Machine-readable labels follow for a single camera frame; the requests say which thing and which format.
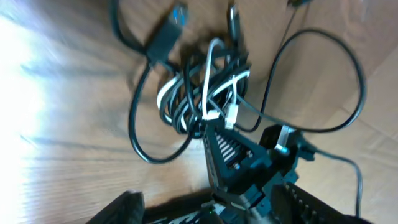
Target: wood grain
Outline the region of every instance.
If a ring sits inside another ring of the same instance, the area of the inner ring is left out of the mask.
[[[132,150],[127,114],[145,60],[114,38],[108,2],[0,1],[1,223],[83,223],[128,189],[143,191],[146,204],[155,205],[208,185],[201,142],[162,166],[146,164]],[[289,33],[302,26],[336,32],[370,76],[398,44],[398,4],[369,1],[361,21],[352,16],[361,5],[348,2],[355,1],[315,1],[308,12],[298,12]],[[121,11],[145,42],[172,3],[122,0]],[[176,62],[183,44],[226,30],[227,1],[187,4],[190,22],[170,54]],[[247,98],[259,105],[292,10],[281,0],[237,4],[253,64]],[[329,120],[355,87],[345,76],[350,64],[332,47],[304,39],[290,49],[267,111],[309,126]],[[155,96],[163,76],[161,68],[151,72],[137,116],[139,140],[156,156],[170,154],[184,139],[159,118]],[[240,123],[254,123],[251,113],[241,112]],[[258,141],[260,132],[250,137]]]

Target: usb connector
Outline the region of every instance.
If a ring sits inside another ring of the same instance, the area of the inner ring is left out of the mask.
[[[225,114],[225,128],[232,130],[236,123],[236,118],[238,117],[239,106],[235,103],[228,105],[228,109]]]

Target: cable bundle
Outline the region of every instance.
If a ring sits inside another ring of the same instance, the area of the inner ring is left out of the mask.
[[[146,68],[139,80],[139,83],[137,84],[137,88],[132,98],[129,114],[129,136],[131,144],[135,152],[146,162],[153,164],[163,164],[177,158],[188,147],[193,138],[202,137],[203,133],[201,130],[203,130],[203,124],[205,124],[204,121],[206,120],[222,117],[226,121],[227,128],[235,127],[245,132],[253,132],[259,127],[261,119],[266,118],[281,126],[289,126],[296,130],[311,133],[328,133],[349,126],[359,116],[361,110],[363,109],[366,98],[365,77],[356,56],[340,38],[321,29],[304,29],[296,32],[294,35],[289,37],[286,42],[284,42],[286,33],[294,18],[295,12],[288,23],[284,37],[282,38],[282,42],[279,47],[279,51],[274,59],[274,62],[272,63],[261,109],[258,110],[244,99],[248,87],[247,77],[250,74],[250,64],[247,63],[248,55],[246,52],[243,52],[236,46],[227,48],[221,39],[215,38],[210,42],[207,54],[204,54],[200,50],[196,49],[192,54],[188,55],[186,58],[183,58],[185,59],[185,63],[182,68],[168,60],[152,60],[149,57],[146,48],[140,44],[136,38],[134,38],[134,41],[130,41],[123,36],[118,21],[118,6],[119,0],[111,0],[110,15],[115,36],[125,46],[145,56],[147,59]],[[349,58],[354,65],[354,69],[356,70],[359,85],[358,104],[356,105],[351,116],[345,122],[332,128],[303,128],[264,114],[267,97],[271,88],[272,78],[275,74],[276,66],[284,50],[293,40],[305,34],[320,35],[321,37],[336,43],[349,55]],[[215,60],[220,58],[224,59],[223,68],[220,68],[215,63]],[[139,145],[135,131],[136,113],[141,91],[151,68],[157,63],[162,64],[168,71],[174,74],[173,79],[168,81],[160,89],[157,95],[157,106],[160,111],[160,118],[164,123],[172,126],[179,134],[187,135],[187,139],[180,146],[180,148],[171,156],[164,159],[157,159],[147,155]],[[201,83],[193,83],[192,78],[200,76],[200,72],[203,70],[203,68],[205,69],[204,80]],[[238,113],[238,105],[240,103],[248,107],[259,116],[252,128],[244,128],[235,123]],[[313,150],[314,152],[322,154],[323,156],[348,162],[354,166],[358,176],[356,216],[359,217],[363,181],[358,165],[344,157],[323,152],[317,148],[314,148]]]
[[[215,63],[221,58],[225,61],[223,68]],[[250,74],[246,59],[247,55],[241,55],[237,49],[226,49],[219,38],[211,41],[207,56],[198,50],[189,55],[182,71],[157,95],[162,121],[179,134],[191,133],[193,138],[201,138],[201,121],[225,117],[228,106],[236,104],[237,95],[246,93]],[[204,80],[195,85],[192,78],[199,78],[203,67]]]

